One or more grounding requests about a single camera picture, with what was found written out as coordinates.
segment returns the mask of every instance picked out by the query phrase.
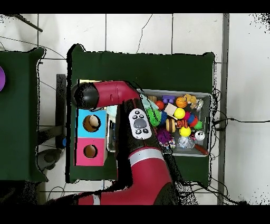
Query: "round hole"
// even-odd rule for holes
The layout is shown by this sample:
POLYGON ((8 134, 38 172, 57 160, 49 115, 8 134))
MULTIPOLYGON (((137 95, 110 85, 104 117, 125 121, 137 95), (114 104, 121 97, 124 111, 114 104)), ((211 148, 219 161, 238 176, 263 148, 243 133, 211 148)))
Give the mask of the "round hole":
POLYGON ((96 132, 100 125, 100 119, 97 115, 88 115, 83 120, 83 127, 88 132, 96 132))
POLYGON ((87 145, 84 149, 83 149, 83 154, 87 157, 87 158, 95 158, 97 156, 98 153, 98 149, 97 147, 95 147, 94 145, 87 145))

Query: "pink cube face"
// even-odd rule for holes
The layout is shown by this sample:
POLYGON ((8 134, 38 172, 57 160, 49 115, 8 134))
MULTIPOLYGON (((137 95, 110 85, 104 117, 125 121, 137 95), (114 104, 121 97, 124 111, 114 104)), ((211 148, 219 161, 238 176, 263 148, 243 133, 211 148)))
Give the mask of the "pink cube face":
POLYGON ((76 150, 76 166, 103 166, 105 153, 105 138, 79 138, 76 150), (96 148, 95 156, 88 158, 85 154, 85 147, 93 145, 96 148))

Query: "blue cube face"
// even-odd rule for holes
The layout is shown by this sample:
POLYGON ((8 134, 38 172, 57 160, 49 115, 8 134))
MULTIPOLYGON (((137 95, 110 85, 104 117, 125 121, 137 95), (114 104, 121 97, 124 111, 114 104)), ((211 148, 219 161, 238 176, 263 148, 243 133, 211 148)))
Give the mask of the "blue cube face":
POLYGON ((106 136, 106 110, 98 110, 96 112, 90 112, 89 110, 79 109, 78 116, 78 137, 85 138, 105 138, 106 136), (88 115, 96 115, 100 120, 100 127, 96 132, 88 132, 83 127, 83 121, 88 115))

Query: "toy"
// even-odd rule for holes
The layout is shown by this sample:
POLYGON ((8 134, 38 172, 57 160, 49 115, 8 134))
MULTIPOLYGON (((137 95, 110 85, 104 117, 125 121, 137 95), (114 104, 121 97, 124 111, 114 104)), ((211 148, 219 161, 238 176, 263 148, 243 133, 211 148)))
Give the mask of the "toy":
POLYGON ((175 139, 172 138, 170 141, 166 142, 166 143, 159 143, 162 147, 166 148, 167 150, 169 150, 170 148, 175 148, 175 139))
POLYGON ((177 119, 182 119, 185 116, 185 111, 182 108, 177 108, 173 114, 177 119))
POLYGON ((158 134, 158 128, 157 127, 153 127, 153 130, 154 130, 155 135, 157 135, 158 134))
POLYGON ((199 120, 198 123, 194 126, 194 129, 200 130, 203 128, 203 123, 199 120))
POLYGON ((164 95, 164 96, 162 96, 162 101, 164 102, 164 104, 167 104, 167 103, 173 104, 173 102, 175 101, 175 97, 164 95))
POLYGON ((172 118, 166 120, 166 130, 169 132, 175 132, 175 121, 172 118))
POLYGON ((198 117, 195 116, 193 122, 191 122, 191 123, 189 124, 189 126, 190 126, 190 127, 194 127, 194 126, 198 123, 198 121, 199 121, 199 120, 198 120, 198 117))
POLYGON ((161 100, 156 101, 156 105, 158 106, 159 110, 164 109, 164 103, 161 100))
POLYGON ((161 120, 161 113, 158 110, 152 110, 151 108, 146 110, 147 117, 153 127, 159 125, 161 120))
POLYGON ((164 111, 167 113, 167 115, 169 115, 173 119, 177 120, 177 118, 173 116, 173 114, 175 113, 176 109, 177 109, 177 107, 175 105, 168 103, 166 105, 164 111))
POLYGON ((183 98, 186 99, 188 104, 194 104, 194 103, 196 103, 196 100, 197 100, 195 96, 192 96, 190 94, 183 95, 183 98))
POLYGON ((180 128, 179 133, 183 137, 188 137, 191 134, 191 129, 190 127, 188 128, 182 127, 180 128))
POLYGON ((195 135, 194 136, 195 136, 195 139, 197 141, 202 141, 202 140, 205 139, 205 133, 203 131, 201 131, 201 130, 195 132, 195 135))
POLYGON ((180 108, 185 108, 188 105, 188 103, 184 97, 178 97, 175 101, 175 104, 176 104, 176 106, 178 106, 180 108))
POLYGON ((190 116, 187 119, 187 122, 190 127, 193 127, 196 130, 202 129, 203 127, 203 123, 199 121, 198 117, 194 115, 193 113, 190 113, 190 116))
POLYGON ((182 127, 188 128, 188 122, 186 120, 178 120, 176 122, 176 126, 178 128, 182 128, 182 127))
POLYGON ((196 109, 196 111, 200 111, 203 105, 204 105, 204 101, 202 99, 199 99, 196 101, 196 103, 191 104, 190 108, 196 109))
POLYGON ((190 116, 190 112, 186 111, 185 116, 183 117, 183 120, 187 120, 190 116))
POLYGON ((161 112, 161 120, 158 126, 162 126, 166 123, 166 119, 167 119, 168 115, 165 111, 161 112))
POLYGON ((147 97, 149 100, 151 100, 152 102, 156 103, 157 102, 157 97, 155 96, 148 96, 147 97))
POLYGON ((203 155, 208 155, 209 152, 201 145, 195 144, 194 141, 189 137, 181 137, 178 140, 177 144, 180 148, 183 149, 189 149, 189 148, 195 148, 198 151, 201 152, 203 155))
POLYGON ((194 119, 195 119, 195 116, 194 116, 194 114, 191 113, 189 118, 187 119, 188 124, 191 124, 194 119))
POLYGON ((4 88, 6 77, 4 70, 0 67, 0 91, 4 88))
POLYGON ((172 139, 170 133, 164 128, 159 129, 157 133, 157 139, 160 143, 166 143, 172 139))

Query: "plush toy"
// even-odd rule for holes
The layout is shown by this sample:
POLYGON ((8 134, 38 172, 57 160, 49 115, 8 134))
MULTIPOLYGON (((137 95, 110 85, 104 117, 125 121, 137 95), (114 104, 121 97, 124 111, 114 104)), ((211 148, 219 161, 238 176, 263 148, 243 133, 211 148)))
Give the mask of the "plush toy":
POLYGON ((180 108, 185 108, 188 105, 188 103, 184 97, 178 97, 175 101, 175 104, 176 104, 176 106, 178 106, 180 108))
POLYGON ((172 139, 172 137, 167 130, 165 130, 164 128, 161 128, 158 130, 157 139, 160 143, 164 144, 164 143, 170 141, 172 139))
POLYGON ((183 95, 183 98, 186 99, 188 104, 195 104, 197 102, 196 96, 192 96, 190 94, 183 95))
POLYGON ((182 127, 188 128, 188 122, 186 120, 178 120, 176 122, 176 127, 178 127, 178 128, 182 128, 182 127))

